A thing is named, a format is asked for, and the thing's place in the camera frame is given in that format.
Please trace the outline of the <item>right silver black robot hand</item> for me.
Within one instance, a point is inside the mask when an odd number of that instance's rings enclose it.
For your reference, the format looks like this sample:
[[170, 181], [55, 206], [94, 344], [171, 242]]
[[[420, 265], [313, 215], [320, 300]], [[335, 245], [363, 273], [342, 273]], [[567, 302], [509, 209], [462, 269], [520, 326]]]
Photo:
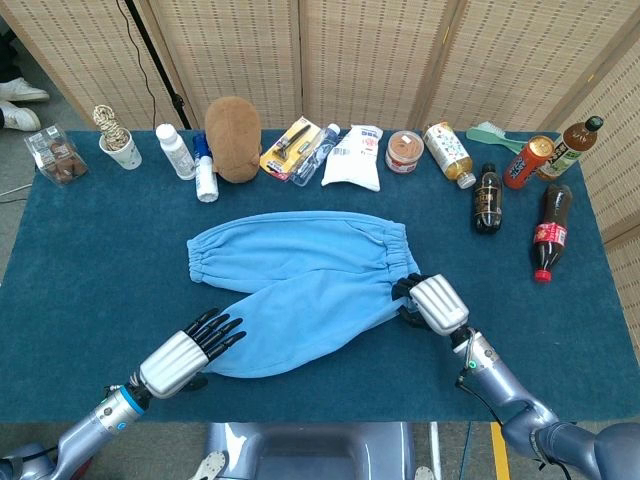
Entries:
[[391, 295], [393, 300], [407, 299], [410, 307], [399, 309], [406, 322], [414, 327], [425, 325], [440, 336], [448, 336], [453, 349], [475, 335], [467, 324], [469, 309], [441, 274], [412, 273], [393, 285]]

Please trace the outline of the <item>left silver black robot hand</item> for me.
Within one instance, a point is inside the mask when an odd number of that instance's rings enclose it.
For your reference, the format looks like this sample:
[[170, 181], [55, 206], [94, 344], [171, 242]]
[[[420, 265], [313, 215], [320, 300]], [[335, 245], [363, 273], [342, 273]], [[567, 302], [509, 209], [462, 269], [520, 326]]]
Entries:
[[126, 389], [142, 402], [174, 396], [246, 336], [238, 330], [242, 323], [242, 318], [231, 319], [216, 308], [205, 312], [150, 354], [130, 376]]

